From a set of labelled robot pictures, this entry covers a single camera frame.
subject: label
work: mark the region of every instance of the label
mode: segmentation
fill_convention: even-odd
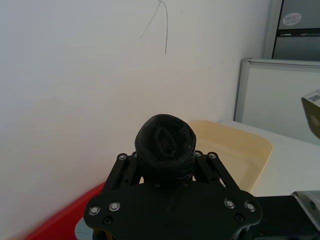
[[[293,12],[293,13],[286,15],[283,18],[282,22],[286,26],[292,26],[292,25],[296,25],[297,23],[299,23],[301,21],[301,19],[302,19],[302,16],[300,13]]]
[[[320,107],[320,89],[303,96],[303,98]]]

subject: white table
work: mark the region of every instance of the white table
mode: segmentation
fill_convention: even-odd
[[[264,171],[251,191],[254,196],[281,196],[294,191],[320,190],[320,146],[235,121],[221,124],[260,135],[273,146]]]

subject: yellow tray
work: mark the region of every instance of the yellow tray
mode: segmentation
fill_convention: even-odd
[[[218,154],[240,189],[251,192],[272,152],[264,137],[204,120],[188,123],[196,135],[196,149]]]

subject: pencil mark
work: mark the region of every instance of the pencil mark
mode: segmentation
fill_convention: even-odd
[[[165,37],[165,51],[164,54],[167,54],[167,46],[168,46],[168,9],[167,5],[163,0],[157,0],[159,2],[162,2],[165,8],[165,13],[166,13],[166,37]]]
[[[166,35],[165,35],[165,50],[164,50],[164,54],[167,54],[167,46],[168,46],[168,31],[169,31],[169,27],[168,27],[168,9],[167,9],[167,5],[163,0],[157,0],[159,2],[158,6],[156,7],[156,10],[150,20],[150,22],[148,23],[148,25],[145,27],[143,34],[141,35],[141,39],[143,38],[143,36],[145,35],[148,27],[150,26],[150,24],[152,23],[153,19],[155,18],[155,16],[157,15],[158,9],[161,5],[161,3],[164,5],[165,8],[165,14],[166,14]]]
[[[145,35],[148,27],[150,26],[150,24],[152,23],[153,19],[154,19],[155,16],[157,15],[157,12],[158,12],[158,9],[159,9],[160,5],[161,5],[161,1],[159,2],[158,6],[156,7],[156,10],[155,10],[155,12],[154,12],[154,14],[153,14],[150,22],[149,22],[148,25],[145,27],[144,32],[142,33],[142,35],[141,35],[141,37],[140,37],[141,39],[144,37],[144,35]]]

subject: screw head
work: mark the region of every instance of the screw head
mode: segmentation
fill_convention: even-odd
[[[240,213],[237,213],[237,214],[234,216],[234,219],[235,219],[237,222],[239,222],[239,223],[242,223],[242,222],[245,220],[244,216],[243,216],[242,214],[240,214]]]
[[[195,151],[195,152],[194,152],[194,156],[195,156],[195,157],[200,157],[200,156],[201,156],[201,153],[198,152],[198,151]]]
[[[224,205],[229,209],[234,209],[236,207],[235,203],[230,199],[224,200]]]
[[[118,211],[120,208],[120,202],[118,201],[113,201],[109,204],[109,210],[111,212],[115,212],[115,211]]]
[[[124,155],[124,154],[122,154],[122,155],[119,156],[119,159],[120,159],[120,160],[125,160],[126,158],[127,158],[127,156]]]
[[[188,183],[187,181],[183,181],[183,182],[182,182],[182,186],[183,186],[183,187],[186,188],[186,187],[188,187],[188,185],[189,185],[189,183]]]
[[[93,206],[93,207],[90,207],[89,209],[89,215],[91,216],[97,215],[99,212],[100,212],[99,206]]]
[[[110,216],[107,216],[107,217],[105,217],[104,219],[103,219],[103,225],[105,225],[105,226],[109,226],[109,225],[111,225],[112,224],[112,217],[110,217]]]
[[[256,207],[255,205],[253,205],[252,203],[250,202],[246,202],[244,204],[245,208],[248,209],[250,212],[254,212],[256,210]]]
[[[213,153],[210,153],[209,154],[209,158],[211,158],[211,159],[215,159],[217,156],[215,155],[215,154],[213,154]]]

